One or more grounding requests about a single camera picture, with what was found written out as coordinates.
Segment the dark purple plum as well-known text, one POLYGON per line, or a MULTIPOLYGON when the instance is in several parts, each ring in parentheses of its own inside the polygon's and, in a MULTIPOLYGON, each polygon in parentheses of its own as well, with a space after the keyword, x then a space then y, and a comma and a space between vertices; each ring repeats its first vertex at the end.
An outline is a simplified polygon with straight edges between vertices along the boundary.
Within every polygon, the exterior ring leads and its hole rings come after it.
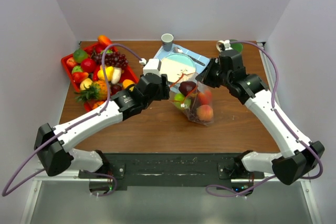
POLYGON ((179 92, 184 95, 187 96, 188 94, 190 94, 192 92, 192 90, 196 87, 196 83, 193 81, 183 81, 180 83, 179 86, 179 92))

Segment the red yellow apple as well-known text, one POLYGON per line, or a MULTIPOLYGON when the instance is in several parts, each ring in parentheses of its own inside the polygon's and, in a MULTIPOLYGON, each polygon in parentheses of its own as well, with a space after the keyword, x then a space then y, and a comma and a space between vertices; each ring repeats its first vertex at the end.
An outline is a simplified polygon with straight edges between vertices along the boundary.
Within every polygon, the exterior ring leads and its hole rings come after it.
POLYGON ((212 93, 210 90, 199 92, 197 95, 197 99, 200 105, 210 105, 212 103, 212 93))

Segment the clear zip bag orange zipper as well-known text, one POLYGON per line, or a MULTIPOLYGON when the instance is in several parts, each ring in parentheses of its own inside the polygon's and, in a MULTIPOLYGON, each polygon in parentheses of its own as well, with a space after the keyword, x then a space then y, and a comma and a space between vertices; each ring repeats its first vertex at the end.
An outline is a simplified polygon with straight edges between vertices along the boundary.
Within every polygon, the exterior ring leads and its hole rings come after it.
POLYGON ((200 121, 196 115, 196 110, 199 106, 201 106, 199 104, 199 101, 197 99, 197 95, 199 92, 204 92, 205 90, 210 90, 208 86, 200 83, 199 81, 196 80, 198 73, 193 73, 193 74, 187 74, 187 76, 190 76, 188 78, 185 78, 184 75, 182 75, 177 82, 175 83, 171 83, 170 84, 170 99, 169 101, 174 105, 173 101, 174 101, 174 96, 179 92, 179 86, 180 83, 183 81, 193 81, 196 83, 196 87, 192 90, 192 92, 190 94, 188 94, 185 97, 185 102, 187 104, 187 108, 186 109, 178 109, 180 110, 189 121, 193 122, 193 123, 197 123, 197 124, 201 124, 201 125, 209 125, 212 124, 214 122, 214 118, 212 121, 210 122, 204 122, 204 121, 200 121))

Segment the dark red grape bunch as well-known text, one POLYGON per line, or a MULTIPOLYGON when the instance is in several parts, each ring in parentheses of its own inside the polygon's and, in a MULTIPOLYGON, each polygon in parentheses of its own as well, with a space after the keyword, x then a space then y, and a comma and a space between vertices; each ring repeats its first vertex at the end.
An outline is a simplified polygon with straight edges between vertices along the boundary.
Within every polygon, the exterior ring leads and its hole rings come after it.
MULTIPOLYGON (((96 62, 96 64, 101 65, 102 55, 103 53, 93 53, 91 58, 96 62)), ((119 52, 109 51, 106 53, 106 56, 104 58, 104 64, 106 66, 113 66, 124 69, 128 66, 128 63, 129 62, 126 59, 125 54, 120 54, 119 52)))

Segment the orange peach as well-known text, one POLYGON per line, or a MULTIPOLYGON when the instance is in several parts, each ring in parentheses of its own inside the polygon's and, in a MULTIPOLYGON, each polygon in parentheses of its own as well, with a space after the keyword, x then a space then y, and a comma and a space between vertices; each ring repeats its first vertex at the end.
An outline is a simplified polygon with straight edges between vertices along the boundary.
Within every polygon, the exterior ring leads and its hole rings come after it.
POLYGON ((201 105, 197 108, 196 115, 200 121, 210 122, 214 118, 213 108, 208 104, 201 105))

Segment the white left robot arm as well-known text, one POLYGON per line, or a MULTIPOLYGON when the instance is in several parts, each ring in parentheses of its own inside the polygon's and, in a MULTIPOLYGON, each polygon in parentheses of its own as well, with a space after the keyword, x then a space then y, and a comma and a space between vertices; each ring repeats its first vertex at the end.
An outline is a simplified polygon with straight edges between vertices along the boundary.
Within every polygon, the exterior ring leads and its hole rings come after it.
POLYGON ((103 152, 77 150, 76 145, 106 127, 140 114, 153 101, 167 100, 169 92, 166 74, 148 73, 134 88, 117 92, 83 116, 55 127, 48 123, 40 126, 34 149, 48 176, 78 169, 91 172, 97 178, 105 177, 111 165, 103 152))

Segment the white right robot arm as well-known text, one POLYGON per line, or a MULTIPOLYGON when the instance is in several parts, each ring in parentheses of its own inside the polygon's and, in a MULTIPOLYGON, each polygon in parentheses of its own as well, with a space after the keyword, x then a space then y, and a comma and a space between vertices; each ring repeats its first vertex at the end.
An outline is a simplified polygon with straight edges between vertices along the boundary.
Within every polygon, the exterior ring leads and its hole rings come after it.
POLYGON ((237 177, 246 178, 252 172, 270 173, 290 185, 316 167, 324 146, 319 141, 312 142, 291 122, 272 100, 268 86, 258 75, 247 74, 240 52, 222 51, 218 58, 209 61, 196 80, 212 88, 226 87, 260 120, 280 150, 279 153, 240 154, 234 165, 237 177))

